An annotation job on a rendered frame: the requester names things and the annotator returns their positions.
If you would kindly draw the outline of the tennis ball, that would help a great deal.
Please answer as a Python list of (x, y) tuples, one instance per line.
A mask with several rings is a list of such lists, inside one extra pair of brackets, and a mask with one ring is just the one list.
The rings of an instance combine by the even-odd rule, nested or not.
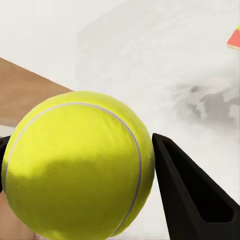
[(156, 172), (142, 120), (94, 91), (50, 97), (14, 129), (1, 165), (13, 213), (49, 240), (106, 240), (136, 219)]

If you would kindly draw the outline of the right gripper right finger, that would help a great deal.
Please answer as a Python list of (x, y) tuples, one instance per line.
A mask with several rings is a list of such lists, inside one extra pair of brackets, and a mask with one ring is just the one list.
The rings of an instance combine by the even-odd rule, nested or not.
[(172, 139), (152, 143), (170, 240), (240, 240), (240, 205)]

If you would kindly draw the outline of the jigsaw puzzle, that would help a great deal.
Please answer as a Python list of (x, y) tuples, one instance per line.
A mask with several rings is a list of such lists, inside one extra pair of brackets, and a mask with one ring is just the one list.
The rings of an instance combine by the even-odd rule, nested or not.
[(240, 51), (240, 24), (237, 26), (237, 28), (227, 41), (226, 47)]

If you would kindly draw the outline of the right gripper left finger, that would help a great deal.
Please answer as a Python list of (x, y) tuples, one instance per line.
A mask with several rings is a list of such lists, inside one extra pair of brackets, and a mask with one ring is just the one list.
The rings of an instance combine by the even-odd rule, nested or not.
[(0, 193), (3, 191), (2, 177), (1, 177), (2, 162), (3, 162), (4, 154), (6, 151), (6, 147), (7, 147), (7, 144), (9, 143), (10, 138), (11, 136), (0, 137)]

